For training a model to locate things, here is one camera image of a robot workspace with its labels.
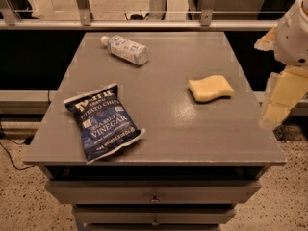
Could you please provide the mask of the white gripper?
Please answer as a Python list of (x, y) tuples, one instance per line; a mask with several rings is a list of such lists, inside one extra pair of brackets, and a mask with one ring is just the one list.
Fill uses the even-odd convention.
[(308, 93), (308, 0), (295, 0), (275, 27), (259, 38), (254, 48), (270, 51), (274, 58), (287, 64), (267, 81), (259, 126), (274, 130)]

